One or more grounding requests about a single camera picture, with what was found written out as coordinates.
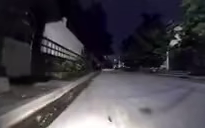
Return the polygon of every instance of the asphalt road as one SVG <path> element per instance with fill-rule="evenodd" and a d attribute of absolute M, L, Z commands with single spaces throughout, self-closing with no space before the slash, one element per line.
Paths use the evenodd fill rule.
<path fill-rule="evenodd" d="M 103 72 L 49 128 L 205 128 L 205 84 Z"/>

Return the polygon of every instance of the fence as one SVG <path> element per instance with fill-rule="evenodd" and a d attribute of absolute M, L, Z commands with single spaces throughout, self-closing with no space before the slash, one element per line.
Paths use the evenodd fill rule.
<path fill-rule="evenodd" d="M 42 37 L 40 54 L 46 76 L 63 78 L 64 75 L 70 77 L 70 75 L 79 75 L 86 71 L 87 62 L 82 55 L 46 37 Z"/>

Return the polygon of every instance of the tree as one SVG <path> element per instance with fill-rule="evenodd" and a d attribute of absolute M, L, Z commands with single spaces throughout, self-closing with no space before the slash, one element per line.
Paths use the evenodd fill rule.
<path fill-rule="evenodd" d="M 166 25 L 159 14 L 143 14 L 142 18 L 136 32 L 123 41 L 124 58 L 144 67 L 158 67 L 168 46 Z"/>
<path fill-rule="evenodd" d="M 190 70 L 205 74 L 205 0 L 184 0 L 183 40 L 181 48 L 190 53 Z"/>

